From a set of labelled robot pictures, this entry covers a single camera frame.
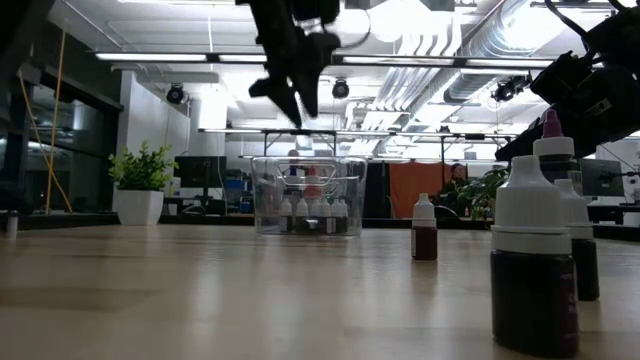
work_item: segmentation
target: purple bottle cap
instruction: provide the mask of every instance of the purple bottle cap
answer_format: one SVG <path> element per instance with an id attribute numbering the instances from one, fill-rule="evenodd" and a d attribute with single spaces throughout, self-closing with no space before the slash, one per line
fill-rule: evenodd
<path id="1" fill-rule="evenodd" d="M 542 137 L 562 137 L 562 124 L 558 119 L 558 114 L 553 109 L 547 110 L 545 113 L 544 125 L 542 127 Z"/>

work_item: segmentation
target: dark liquid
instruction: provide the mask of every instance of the dark liquid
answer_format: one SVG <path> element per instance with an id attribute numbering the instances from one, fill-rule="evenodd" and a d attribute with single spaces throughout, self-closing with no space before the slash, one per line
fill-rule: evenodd
<path id="1" fill-rule="evenodd" d="M 349 218 L 336 218 L 336 234 L 345 234 L 349 232 Z"/>
<path id="2" fill-rule="evenodd" d="M 308 217 L 296 217 L 295 224 L 297 234 L 309 235 L 312 233 L 311 222 Z"/>
<path id="3" fill-rule="evenodd" d="M 283 234 L 293 232 L 293 216 L 283 216 L 280 218 L 280 232 Z"/>
<path id="4" fill-rule="evenodd" d="M 512 350 L 542 357 L 578 352 L 575 270 L 570 255 L 491 252 L 493 335 Z"/>
<path id="5" fill-rule="evenodd" d="M 411 229 L 411 256 L 414 260 L 438 259 L 438 229 L 415 227 Z"/>
<path id="6" fill-rule="evenodd" d="M 578 278 L 578 300 L 597 300 L 600 297 L 600 281 L 598 280 L 596 243 L 590 240 L 573 239 L 572 247 Z"/>
<path id="7" fill-rule="evenodd" d="M 321 235 L 327 234 L 327 218 L 326 217 L 318 218 L 318 234 L 321 234 Z"/>

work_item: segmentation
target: white bottle cap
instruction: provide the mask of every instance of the white bottle cap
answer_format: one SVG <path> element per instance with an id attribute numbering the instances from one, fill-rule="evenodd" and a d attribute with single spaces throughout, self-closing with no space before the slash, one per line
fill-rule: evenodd
<path id="1" fill-rule="evenodd" d="M 497 191 L 496 214 L 491 227 L 494 248 L 534 254 L 571 253 L 560 189 L 542 175 L 537 156 L 511 160 L 509 179 Z"/>
<path id="2" fill-rule="evenodd" d="M 321 217 L 330 217 L 331 216 L 331 205 L 326 198 L 322 199 L 322 203 L 320 204 L 320 216 Z"/>
<path id="3" fill-rule="evenodd" d="M 413 205 L 413 224 L 422 227 L 435 227 L 435 207 L 429 201 L 429 194 L 420 194 L 418 202 Z"/>
<path id="4" fill-rule="evenodd" d="M 307 206 L 307 202 L 304 201 L 304 198 L 300 199 L 300 202 L 298 202 L 298 206 L 296 207 L 296 216 L 309 216 L 309 207 Z"/>
<path id="5" fill-rule="evenodd" d="M 347 206 L 347 203 L 344 201 L 344 199 L 340 200 L 340 216 L 349 217 L 349 206 Z"/>
<path id="6" fill-rule="evenodd" d="M 311 205 L 309 205 L 309 216 L 320 216 L 320 201 L 319 200 L 311 200 Z"/>
<path id="7" fill-rule="evenodd" d="M 587 200 L 578 195 L 569 179 L 557 179 L 554 184 L 560 188 L 563 220 L 569 233 L 576 239 L 593 239 L 593 227 L 589 222 Z"/>
<path id="8" fill-rule="evenodd" d="M 291 202 L 289 202 L 289 199 L 284 198 L 282 204 L 280 204 L 280 216 L 291 216 L 292 214 Z"/>
<path id="9" fill-rule="evenodd" d="M 533 155 L 575 155 L 573 139 L 562 135 L 562 124 L 556 111 L 549 109 L 543 117 L 543 135 L 533 142 Z"/>
<path id="10" fill-rule="evenodd" d="M 511 160 L 511 174 L 498 188 L 494 228 L 518 233 L 562 234 L 560 189 L 540 171 L 537 156 L 517 156 Z"/>

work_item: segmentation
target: orange curtain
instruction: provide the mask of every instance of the orange curtain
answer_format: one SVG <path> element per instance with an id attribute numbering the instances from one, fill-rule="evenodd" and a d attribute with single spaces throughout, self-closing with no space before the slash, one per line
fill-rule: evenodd
<path id="1" fill-rule="evenodd" d="M 449 165 L 444 165 L 445 183 L 451 180 Z M 421 193 L 434 196 L 442 190 L 442 164 L 389 164 L 391 204 L 396 219 L 413 217 L 413 205 Z"/>

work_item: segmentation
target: small bottle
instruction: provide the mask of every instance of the small bottle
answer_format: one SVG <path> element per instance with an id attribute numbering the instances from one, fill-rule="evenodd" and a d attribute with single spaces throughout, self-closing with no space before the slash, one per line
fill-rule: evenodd
<path id="1" fill-rule="evenodd" d="M 553 183 L 556 179 L 571 179 L 578 194 L 582 194 L 580 163 L 574 159 L 573 139 L 563 136 L 562 124 L 554 109 L 543 115 L 542 138 L 533 142 L 533 155 L 540 160 L 544 177 Z"/>
<path id="2" fill-rule="evenodd" d="M 346 234 L 349 232 L 349 207 L 344 199 L 340 199 L 339 216 L 336 219 L 336 232 L 339 234 Z"/>
<path id="3" fill-rule="evenodd" d="M 578 300 L 595 301 L 600 297 L 598 252 L 593 241 L 593 226 L 589 222 L 587 200 L 573 189 L 571 180 L 558 179 L 555 185 L 562 195 L 563 219 L 571 235 L 573 261 L 576 263 Z"/>
<path id="4" fill-rule="evenodd" d="M 338 233 L 338 218 L 342 213 L 342 207 L 340 206 L 340 200 L 333 199 L 333 204 L 331 204 L 331 218 L 333 219 L 333 223 L 335 223 L 336 230 L 335 233 Z"/>
<path id="5" fill-rule="evenodd" d="M 572 357 L 578 352 L 575 264 L 560 189 L 545 179 L 536 156 L 511 164 L 491 228 L 493 335 L 522 353 Z"/>
<path id="6" fill-rule="evenodd" d="M 293 211 L 291 202 L 285 198 L 280 205 L 280 232 L 289 234 L 293 231 Z"/>
<path id="7" fill-rule="evenodd" d="M 318 232 L 320 218 L 320 200 L 312 199 L 309 205 L 309 231 Z"/>
<path id="8" fill-rule="evenodd" d="M 296 207 L 295 229 L 298 234 L 309 234 L 309 207 L 304 198 L 300 199 Z"/>
<path id="9" fill-rule="evenodd" d="M 438 228 L 429 194 L 420 194 L 420 199 L 413 206 L 411 257 L 414 260 L 438 259 Z"/>
<path id="10" fill-rule="evenodd" d="M 322 202 L 320 203 L 318 232 L 324 235 L 331 235 L 336 232 L 336 220 L 331 216 L 331 205 L 329 205 L 326 198 L 322 199 Z"/>

